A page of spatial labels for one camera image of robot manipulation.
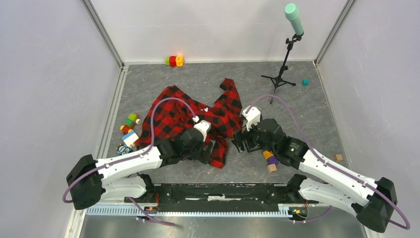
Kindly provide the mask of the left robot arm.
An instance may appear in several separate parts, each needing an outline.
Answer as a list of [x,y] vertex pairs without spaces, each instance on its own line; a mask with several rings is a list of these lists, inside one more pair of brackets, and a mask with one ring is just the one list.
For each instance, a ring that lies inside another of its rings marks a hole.
[[63,202],[73,204],[75,210],[125,197],[150,202],[156,195],[156,189],[151,180],[140,172],[174,165],[184,159],[209,164],[215,146],[214,140],[206,145],[202,132],[193,128],[125,155],[105,159],[85,155],[66,177],[68,189],[63,195]]

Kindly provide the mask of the black square frame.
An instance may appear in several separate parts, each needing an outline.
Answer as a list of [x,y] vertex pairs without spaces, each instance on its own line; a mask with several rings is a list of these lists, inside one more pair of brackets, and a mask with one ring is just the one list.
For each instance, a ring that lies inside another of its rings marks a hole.
[[255,152],[262,148],[257,142],[258,133],[255,131],[238,130],[233,133],[232,143],[235,145],[239,153]]

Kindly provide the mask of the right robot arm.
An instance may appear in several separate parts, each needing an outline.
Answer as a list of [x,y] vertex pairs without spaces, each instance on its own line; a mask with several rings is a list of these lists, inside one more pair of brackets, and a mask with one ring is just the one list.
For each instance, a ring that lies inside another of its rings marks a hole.
[[378,233],[384,233],[391,222],[397,204],[391,180],[365,177],[332,161],[305,142],[287,136],[275,119],[263,119],[250,128],[245,126],[234,132],[232,142],[239,152],[269,151],[280,164],[325,182],[322,185],[307,177],[300,178],[298,183],[286,188],[290,201],[305,199],[339,208]]

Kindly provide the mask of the red black plaid shirt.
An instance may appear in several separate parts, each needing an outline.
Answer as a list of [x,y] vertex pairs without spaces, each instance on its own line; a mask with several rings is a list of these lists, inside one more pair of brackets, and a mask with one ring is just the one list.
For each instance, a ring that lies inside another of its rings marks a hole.
[[210,165],[223,168],[226,164],[229,138],[240,130],[243,119],[240,117],[242,104],[234,80],[224,79],[220,84],[223,93],[215,100],[213,106],[198,102],[184,93],[177,86],[166,87],[153,102],[142,124],[142,132],[136,141],[140,148],[148,147],[151,140],[159,141],[181,135],[193,127],[192,118],[211,123],[205,144],[215,141]]

